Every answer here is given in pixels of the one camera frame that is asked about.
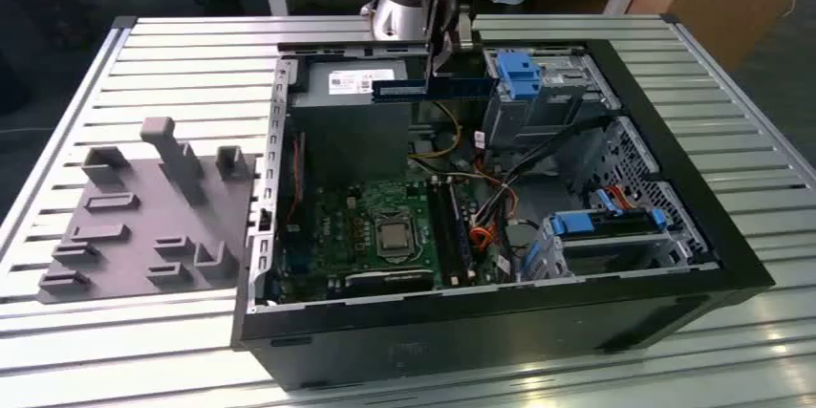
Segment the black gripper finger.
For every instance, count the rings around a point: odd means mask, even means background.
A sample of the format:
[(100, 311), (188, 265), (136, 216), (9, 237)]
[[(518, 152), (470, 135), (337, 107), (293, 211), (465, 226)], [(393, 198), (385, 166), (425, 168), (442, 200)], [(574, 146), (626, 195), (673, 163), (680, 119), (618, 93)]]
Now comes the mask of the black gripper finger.
[(452, 55), (452, 31), (456, 29), (457, 0), (424, 0), (426, 64), (425, 77), (433, 78)]
[(470, 52), (476, 48), (477, 39), (476, 33), (473, 32), (474, 17), (476, 14), (472, 6), (468, 4), (461, 4), (458, 6), (458, 18), (456, 25), (456, 47), (462, 53)]

